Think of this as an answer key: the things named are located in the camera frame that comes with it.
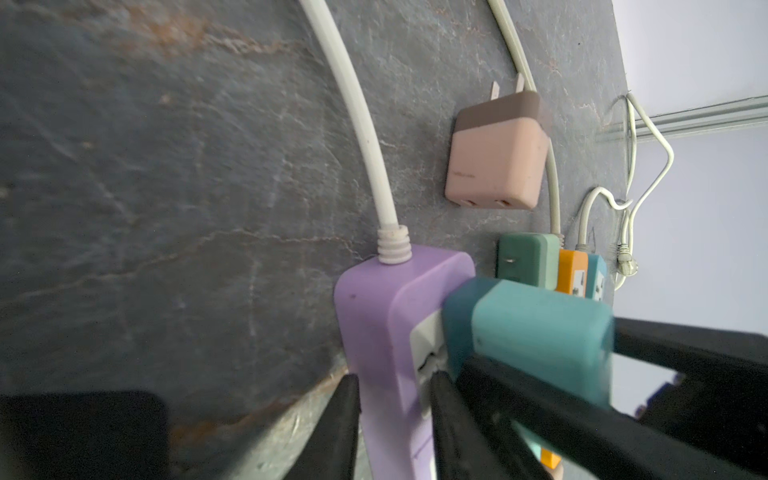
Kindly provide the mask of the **teal power strip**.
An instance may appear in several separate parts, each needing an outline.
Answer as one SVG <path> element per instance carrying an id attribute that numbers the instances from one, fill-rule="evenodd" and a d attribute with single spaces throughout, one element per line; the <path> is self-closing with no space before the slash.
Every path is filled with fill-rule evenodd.
<path id="1" fill-rule="evenodd" d="M 588 299 L 602 301 L 607 279 L 607 265 L 598 254 L 588 255 L 586 294 Z"/>

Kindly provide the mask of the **purple power strip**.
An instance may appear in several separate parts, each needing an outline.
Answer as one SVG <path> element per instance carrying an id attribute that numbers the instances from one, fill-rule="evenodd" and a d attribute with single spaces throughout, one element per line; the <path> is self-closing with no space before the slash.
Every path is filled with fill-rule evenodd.
<path id="1" fill-rule="evenodd" d="M 434 448 L 428 376 L 447 363 L 445 299 L 476 273 L 465 252 L 414 246 L 409 261 L 377 258 L 345 271 L 334 304 L 376 479 L 430 479 Z"/>

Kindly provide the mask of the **pink plug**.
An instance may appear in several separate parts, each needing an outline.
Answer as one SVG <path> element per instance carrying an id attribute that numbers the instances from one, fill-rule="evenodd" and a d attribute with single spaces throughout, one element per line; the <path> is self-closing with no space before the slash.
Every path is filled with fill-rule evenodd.
<path id="1" fill-rule="evenodd" d="M 539 201 L 550 119 L 521 74 L 515 91 L 466 107 L 456 116 L 445 197 L 482 209 L 531 210 Z"/>

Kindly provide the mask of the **green plug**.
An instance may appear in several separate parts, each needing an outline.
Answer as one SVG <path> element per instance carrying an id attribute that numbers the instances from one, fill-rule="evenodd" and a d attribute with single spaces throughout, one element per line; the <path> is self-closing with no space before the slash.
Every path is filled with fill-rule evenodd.
<path id="1" fill-rule="evenodd" d="M 474 277 L 444 301 L 448 371 L 479 355 L 597 407 L 611 407 L 610 306 L 510 280 Z"/>
<path id="2" fill-rule="evenodd" d="M 505 233 L 498 241 L 496 277 L 554 291 L 559 252 L 553 234 Z"/>

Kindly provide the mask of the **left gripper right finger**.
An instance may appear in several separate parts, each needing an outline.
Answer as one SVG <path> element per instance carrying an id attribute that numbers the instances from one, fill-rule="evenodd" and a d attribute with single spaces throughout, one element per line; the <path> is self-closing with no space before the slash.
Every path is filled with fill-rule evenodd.
<path id="1" fill-rule="evenodd" d="M 438 479 L 510 479 L 446 371 L 429 382 Z"/>

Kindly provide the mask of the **orange power strip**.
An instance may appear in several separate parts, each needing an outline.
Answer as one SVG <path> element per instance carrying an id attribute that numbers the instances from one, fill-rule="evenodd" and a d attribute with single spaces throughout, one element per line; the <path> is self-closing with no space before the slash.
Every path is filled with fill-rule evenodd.
<path id="1" fill-rule="evenodd" d="M 581 298 L 586 297 L 588 255 L 585 252 L 561 249 L 555 290 Z"/>

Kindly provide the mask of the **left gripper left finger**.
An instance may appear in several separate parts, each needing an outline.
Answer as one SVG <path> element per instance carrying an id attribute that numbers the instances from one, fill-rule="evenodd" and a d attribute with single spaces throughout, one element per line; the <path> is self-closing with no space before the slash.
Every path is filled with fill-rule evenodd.
<path id="1" fill-rule="evenodd" d="M 285 480 L 354 478 L 360 419 L 359 379 L 344 375 Z"/>

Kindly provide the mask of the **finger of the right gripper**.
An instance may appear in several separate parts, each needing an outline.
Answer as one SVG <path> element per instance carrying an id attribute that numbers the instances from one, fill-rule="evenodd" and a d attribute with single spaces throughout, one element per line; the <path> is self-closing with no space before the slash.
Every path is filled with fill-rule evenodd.
<path id="1" fill-rule="evenodd" d="M 618 317 L 614 351 L 676 373 L 638 407 L 641 425 L 766 473 L 766 336 Z"/>
<path id="2" fill-rule="evenodd" d="M 521 425 L 599 479 L 760 479 L 629 417 L 479 355 L 457 386 L 479 421 Z"/>

